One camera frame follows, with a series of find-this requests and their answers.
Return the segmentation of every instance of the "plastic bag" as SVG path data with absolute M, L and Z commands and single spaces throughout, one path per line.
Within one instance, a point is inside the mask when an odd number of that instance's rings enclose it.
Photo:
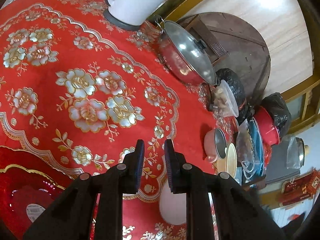
M 280 138 L 283 138 L 289 131 L 292 118 L 280 93 L 273 93 L 265 97 L 261 105 L 268 111 L 273 119 L 274 126 L 279 129 Z
M 298 152 L 298 142 L 294 135 L 288 134 L 282 138 L 282 141 L 289 142 L 287 148 L 287 169 L 300 169 L 300 160 Z
M 238 75 L 229 68 L 219 69 L 216 74 L 221 80 L 225 80 L 227 82 L 233 95 L 235 96 L 239 109 L 237 121 L 239 124 L 242 124 L 245 119 L 253 116 L 253 107 L 251 107 L 247 102 L 244 87 Z
M 255 175 L 257 167 L 261 164 L 259 158 L 254 154 L 249 133 L 249 122 L 247 119 L 239 126 L 239 133 L 236 139 L 237 160 L 241 163 L 246 179 Z

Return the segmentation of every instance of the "red pot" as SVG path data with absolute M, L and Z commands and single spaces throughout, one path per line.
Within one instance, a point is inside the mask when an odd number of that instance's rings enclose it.
M 158 44 L 165 64 L 180 81 L 194 86 L 203 83 L 219 85 L 210 59 L 204 51 L 207 45 L 203 40 L 197 41 L 175 22 L 164 21 Z
M 270 146 L 279 144 L 280 138 L 277 128 L 273 125 L 273 119 L 262 106 L 253 116 L 258 124 L 262 141 Z

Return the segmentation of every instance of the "barcode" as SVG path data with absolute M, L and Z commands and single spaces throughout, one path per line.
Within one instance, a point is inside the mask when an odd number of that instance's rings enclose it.
M 31 213 L 39 213 L 39 212 L 41 212 L 39 208 L 31 208 L 31 207 L 29 208 L 29 211 Z

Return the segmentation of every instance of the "wooden floor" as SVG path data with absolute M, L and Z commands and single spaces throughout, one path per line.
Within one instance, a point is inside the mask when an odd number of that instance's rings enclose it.
M 204 0 L 184 17 L 213 11 L 238 16 L 262 35 L 271 57 L 265 96 L 282 93 L 312 75 L 310 41 L 297 0 Z

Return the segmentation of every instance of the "plastic container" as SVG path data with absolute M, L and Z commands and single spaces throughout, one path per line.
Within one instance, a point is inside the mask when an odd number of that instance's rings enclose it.
M 259 106 L 259 110 L 253 116 L 258 124 L 259 131 L 262 137 L 262 141 L 270 146 L 279 144 L 279 132 L 273 125 L 273 119 L 270 114 L 262 106 Z
M 207 154 L 206 161 L 215 162 L 226 157 L 227 140 L 220 128 L 213 129 L 204 136 L 204 150 Z
M 213 105 L 222 117 L 239 116 L 239 109 L 228 83 L 221 80 L 221 84 L 212 91 Z

